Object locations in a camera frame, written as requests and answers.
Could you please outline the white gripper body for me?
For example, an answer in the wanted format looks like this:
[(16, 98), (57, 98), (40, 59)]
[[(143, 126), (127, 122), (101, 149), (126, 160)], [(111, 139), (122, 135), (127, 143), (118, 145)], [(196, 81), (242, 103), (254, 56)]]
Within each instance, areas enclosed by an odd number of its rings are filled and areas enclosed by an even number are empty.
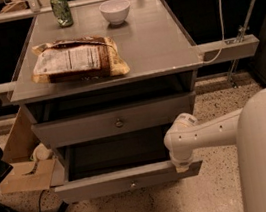
[(191, 151), (176, 151), (172, 152), (170, 151), (170, 160), (174, 164), (174, 166), (178, 167), (184, 167), (184, 166), (190, 166), (193, 162), (193, 152)]

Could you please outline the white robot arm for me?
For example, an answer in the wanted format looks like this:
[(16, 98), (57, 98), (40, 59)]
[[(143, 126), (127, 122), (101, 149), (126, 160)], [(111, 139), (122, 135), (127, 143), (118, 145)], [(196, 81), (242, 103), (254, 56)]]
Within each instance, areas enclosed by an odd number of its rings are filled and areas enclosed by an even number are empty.
[(195, 149), (234, 144), (244, 212), (266, 212), (266, 89), (244, 108), (204, 124), (197, 123), (195, 116), (180, 114), (164, 143), (179, 172), (189, 169)]

